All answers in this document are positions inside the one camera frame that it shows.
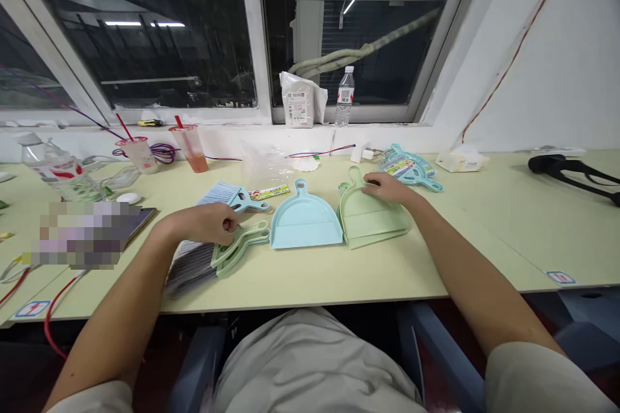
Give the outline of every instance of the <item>blue chair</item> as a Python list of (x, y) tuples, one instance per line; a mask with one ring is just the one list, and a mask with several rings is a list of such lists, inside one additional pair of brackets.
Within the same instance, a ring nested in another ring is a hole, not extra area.
[(567, 289), (525, 298), (559, 328), (553, 338), (583, 371), (620, 363), (620, 288)]
[[(416, 336), (441, 367), (463, 413), (483, 413), (484, 381), (424, 302), (406, 303), (397, 314), (403, 369), (424, 399), (424, 380)], [(204, 398), (212, 398), (223, 360), (225, 329), (196, 330), (181, 372), (170, 395), (169, 413), (198, 413)]]

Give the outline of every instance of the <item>hand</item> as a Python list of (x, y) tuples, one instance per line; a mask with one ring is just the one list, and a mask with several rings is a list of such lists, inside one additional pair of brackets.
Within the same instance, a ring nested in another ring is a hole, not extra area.
[(363, 193), (378, 197), (381, 200), (404, 205), (423, 198), (388, 173), (368, 173), (364, 176), (364, 181), (375, 184), (376, 187), (364, 187)]
[(236, 213), (225, 203), (192, 206), (169, 214), (157, 225), (164, 228), (175, 240), (213, 242), (221, 245), (233, 243), (239, 222)]

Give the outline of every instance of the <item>white shirt sleeve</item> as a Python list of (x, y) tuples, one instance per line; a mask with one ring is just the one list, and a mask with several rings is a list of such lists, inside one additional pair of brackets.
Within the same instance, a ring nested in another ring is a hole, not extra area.
[(48, 413), (132, 413), (131, 400), (126, 383), (111, 381), (61, 400)]
[(500, 345), (486, 367), (489, 413), (618, 413), (575, 363), (528, 342)]

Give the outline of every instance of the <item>plastic bottle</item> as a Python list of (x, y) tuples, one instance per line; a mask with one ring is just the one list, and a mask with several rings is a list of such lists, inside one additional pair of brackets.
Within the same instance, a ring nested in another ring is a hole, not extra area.
[(353, 104), (353, 92), (355, 81), (353, 80), (353, 66), (344, 68), (344, 77), (338, 85), (338, 98), (336, 99), (336, 127), (349, 125), (351, 105)]
[(32, 132), (14, 139), (22, 146), (22, 163), (65, 201), (101, 201), (101, 190), (73, 155), (51, 142), (42, 142)]

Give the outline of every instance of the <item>iced drink cup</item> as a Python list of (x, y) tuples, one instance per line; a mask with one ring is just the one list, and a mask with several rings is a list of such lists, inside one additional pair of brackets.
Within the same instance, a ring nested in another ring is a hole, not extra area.
[(183, 155), (194, 172), (205, 172), (209, 170), (205, 152), (202, 151), (200, 143), (200, 135), (196, 125), (184, 125), (183, 127), (175, 126), (169, 129), (176, 140)]
[(133, 140), (123, 139), (116, 146), (125, 152), (138, 171), (142, 174), (155, 174), (160, 167), (150, 151), (147, 137), (134, 137)]

